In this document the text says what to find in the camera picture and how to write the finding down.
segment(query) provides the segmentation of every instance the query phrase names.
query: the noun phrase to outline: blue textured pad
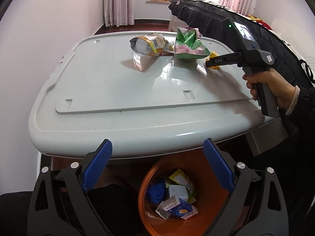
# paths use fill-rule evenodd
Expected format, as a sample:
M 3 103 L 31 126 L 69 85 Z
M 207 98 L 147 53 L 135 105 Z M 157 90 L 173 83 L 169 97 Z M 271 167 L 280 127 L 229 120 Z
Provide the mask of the blue textured pad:
M 204 156 L 206 156 L 221 187 L 230 193 L 234 189 L 233 172 L 209 139 L 204 141 Z
M 112 151 L 113 146 L 111 141 L 107 140 L 84 171 L 81 187 L 85 193 L 95 187 L 100 175 L 111 157 Z

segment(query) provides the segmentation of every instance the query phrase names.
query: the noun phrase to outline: window sill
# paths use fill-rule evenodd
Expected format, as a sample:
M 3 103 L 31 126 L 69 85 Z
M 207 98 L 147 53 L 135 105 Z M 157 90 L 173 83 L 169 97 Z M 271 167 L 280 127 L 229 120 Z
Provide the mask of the window sill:
M 165 4 L 165 5 L 171 4 L 170 2 L 167 2 L 167 1 L 155 1 L 155 0 L 148 0 L 145 3 L 156 3 L 156 4 Z

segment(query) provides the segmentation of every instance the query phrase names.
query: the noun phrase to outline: wall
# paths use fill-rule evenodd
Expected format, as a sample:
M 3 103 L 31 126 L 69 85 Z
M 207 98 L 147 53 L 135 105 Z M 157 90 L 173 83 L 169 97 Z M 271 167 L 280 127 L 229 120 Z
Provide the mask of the wall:
M 305 0 L 257 0 L 254 15 L 264 19 L 315 70 L 315 16 Z
M 146 3 L 148 0 L 134 0 L 135 19 L 170 20 L 171 11 L 168 4 Z
M 103 24 L 103 0 L 13 0 L 0 21 L 0 194 L 33 190 L 28 116 L 61 57 Z

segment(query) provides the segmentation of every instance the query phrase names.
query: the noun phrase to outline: metal screw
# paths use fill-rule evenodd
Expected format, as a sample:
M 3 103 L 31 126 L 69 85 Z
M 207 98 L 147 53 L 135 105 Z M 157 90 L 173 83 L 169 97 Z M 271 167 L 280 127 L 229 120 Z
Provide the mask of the metal screw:
M 273 168 L 271 168 L 271 167 L 268 167 L 268 168 L 267 168 L 267 171 L 268 171 L 269 173 L 275 172 L 275 171 L 273 170 Z
M 243 162 L 238 162 L 237 163 L 237 167 L 239 167 L 240 169 L 244 169 L 245 168 L 245 164 Z
M 48 167 L 43 167 L 43 168 L 42 168 L 42 172 L 43 172 L 43 173 L 46 173 L 47 171 L 48 171 Z
M 78 162 L 72 162 L 70 166 L 71 166 L 71 168 L 76 169 L 76 168 L 78 168 L 79 163 Z

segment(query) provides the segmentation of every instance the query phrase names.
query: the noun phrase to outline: human hand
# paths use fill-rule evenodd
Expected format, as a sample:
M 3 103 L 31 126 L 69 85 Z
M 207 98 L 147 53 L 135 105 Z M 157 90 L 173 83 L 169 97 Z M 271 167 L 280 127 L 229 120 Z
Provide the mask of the human hand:
M 247 81 L 246 86 L 250 89 L 254 100 L 258 99 L 258 92 L 254 89 L 254 84 L 266 83 L 276 96 L 278 106 L 286 110 L 289 109 L 294 97 L 295 87 L 289 84 L 275 69 L 270 68 L 269 71 L 258 72 L 253 76 L 243 75 L 243 79 Z

